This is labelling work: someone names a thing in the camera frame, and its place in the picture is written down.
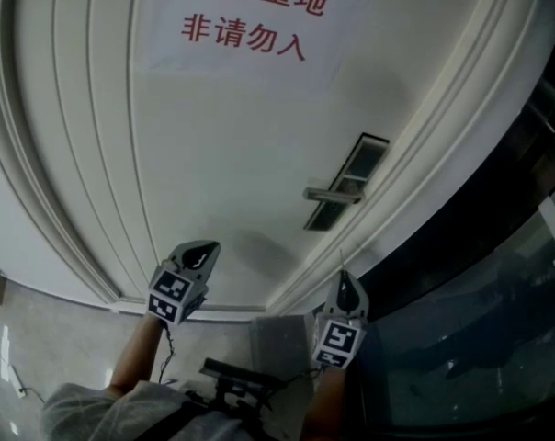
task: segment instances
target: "glass panel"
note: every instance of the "glass panel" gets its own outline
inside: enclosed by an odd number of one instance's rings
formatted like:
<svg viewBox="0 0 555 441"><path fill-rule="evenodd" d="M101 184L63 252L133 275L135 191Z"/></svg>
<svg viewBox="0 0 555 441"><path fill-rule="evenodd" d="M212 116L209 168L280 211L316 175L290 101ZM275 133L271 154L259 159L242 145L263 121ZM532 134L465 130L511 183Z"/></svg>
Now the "glass panel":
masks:
<svg viewBox="0 0 555 441"><path fill-rule="evenodd" d="M370 141L364 141L346 173L368 179L387 148L388 145L384 142L379 145Z"/></svg>
<svg viewBox="0 0 555 441"><path fill-rule="evenodd" d="M537 212L475 266L372 323L362 379L388 381L390 410L364 386L368 424L476 422L554 396L554 261Z"/></svg>

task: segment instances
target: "person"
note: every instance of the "person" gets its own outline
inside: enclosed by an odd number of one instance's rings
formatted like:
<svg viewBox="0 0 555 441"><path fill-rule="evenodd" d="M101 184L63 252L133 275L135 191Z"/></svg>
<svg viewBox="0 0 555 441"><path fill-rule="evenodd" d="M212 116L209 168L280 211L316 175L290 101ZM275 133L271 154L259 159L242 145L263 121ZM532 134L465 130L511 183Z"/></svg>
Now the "person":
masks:
<svg viewBox="0 0 555 441"><path fill-rule="evenodd" d="M61 386L45 403L40 431L48 441L251 441L278 439L265 425L210 411L185 393L149 382L164 326L142 317L104 390ZM340 436L345 372L329 368L306 413L301 440Z"/></svg>

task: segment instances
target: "marble floor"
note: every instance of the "marble floor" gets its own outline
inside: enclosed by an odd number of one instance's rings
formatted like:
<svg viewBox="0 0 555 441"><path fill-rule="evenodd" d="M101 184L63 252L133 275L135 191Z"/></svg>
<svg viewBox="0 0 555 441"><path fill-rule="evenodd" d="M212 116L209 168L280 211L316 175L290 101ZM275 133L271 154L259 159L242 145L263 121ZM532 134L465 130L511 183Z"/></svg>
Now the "marble floor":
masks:
<svg viewBox="0 0 555 441"><path fill-rule="evenodd" d="M138 320L137 316L79 306L8 283L0 307L0 441L39 440L42 406L32 394L19 399L12 385L1 378L5 328L10 364L25 386L47 398L64 382L103 389ZM198 373L206 357L251 367L247 324L186 322L174 327L172 336L176 357L165 372L166 379L210 381ZM167 351L164 339L156 368Z"/></svg>

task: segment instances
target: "wire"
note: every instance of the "wire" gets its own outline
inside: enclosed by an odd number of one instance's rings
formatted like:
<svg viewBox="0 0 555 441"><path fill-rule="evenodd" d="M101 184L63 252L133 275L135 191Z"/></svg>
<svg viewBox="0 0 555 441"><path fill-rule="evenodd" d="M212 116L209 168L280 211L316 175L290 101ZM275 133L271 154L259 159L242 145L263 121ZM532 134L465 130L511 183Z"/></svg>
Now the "wire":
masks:
<svg viewBox="0 0 555 441"><path fill-rule="evenodd" d="M18 391L20 393L24 393L24 394L26 394L28 391L31 391L32 393L34 393L37 396L37 398L42 402L43 405L46 403L45 399L43 399L41 397L41 395L36 390L34 390L32 387L21 387Z"/></svg>
<svg viewBox="0 0 555 441"><path fill-rule="evenodd" d="M174 349L174 340L171 337L171 332L169 331L169 325L167 325L167 322L163 321L163 320L161 320L161 325L164 327L165 336L167 337L167 343L169 344L169 356L164 361L164 363L161 365L161 373L159 374L159 383L160 384L161 384L161 381L164 378L164 372L167 369L167 365L171 361L172 357L174 357L176 355L176 350Z"/></svg>
<svg viewBox="0 0 555 441"><path fill-rule="evenodd" d="M269 399L271 399L274 395L276 395L281 390L284 390L292 382L294 382L298 379L315 380L316 378L318 378L321 375L321 373L324 371L324 369L325 369L324 366L314 367L313 369L306 369L306 370L303 370L300 374L294 376L293 378L288 379L288 380L284 380L281 387L278 387L277 389L275 389L273 392L270 392L265 397L264 402L269 401Z"/></svg>

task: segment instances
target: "paper sign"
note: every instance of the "paper sign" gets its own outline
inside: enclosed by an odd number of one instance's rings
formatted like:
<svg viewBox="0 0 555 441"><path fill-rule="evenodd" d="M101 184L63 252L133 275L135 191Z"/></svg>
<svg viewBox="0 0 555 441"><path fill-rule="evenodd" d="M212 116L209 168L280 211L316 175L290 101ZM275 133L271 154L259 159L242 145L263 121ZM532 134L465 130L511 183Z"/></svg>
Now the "paper sign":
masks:
<svg viewBox="0 0 555 441"><path fill-rule="evenodd" d="M324 85L368 0L148 0L139 70Z"/></svg>

